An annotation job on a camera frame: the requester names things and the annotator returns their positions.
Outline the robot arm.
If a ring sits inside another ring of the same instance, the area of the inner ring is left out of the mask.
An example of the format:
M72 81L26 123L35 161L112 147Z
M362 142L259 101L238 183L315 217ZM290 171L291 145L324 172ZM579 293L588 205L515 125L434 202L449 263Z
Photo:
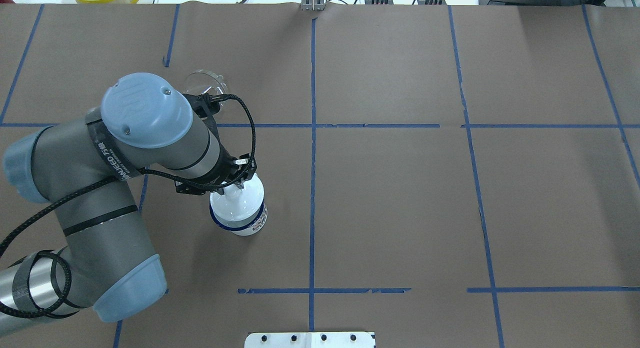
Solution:
M1 272L1 334L92 308L101 321L130 318L160 300L167 280L128 182L155 175L182 195L210 195L214 223L251 236L266 223L255 151L234 157L215 114L239 102L221 74L197 70L185 89L153 73L121 77L82 118L44 127L3 156L7 181L46 207L10 232L1 252L54 212L66 246L40 250Z

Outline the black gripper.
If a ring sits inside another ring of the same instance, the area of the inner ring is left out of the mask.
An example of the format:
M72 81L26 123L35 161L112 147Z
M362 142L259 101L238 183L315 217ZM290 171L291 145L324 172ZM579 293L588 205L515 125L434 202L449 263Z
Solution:
M221 186L234 181L237 187L243 188L246 181L253 179L258 166L251 153L233 157L222 153L218 162L202 177L191 178L189 182L201 186Z

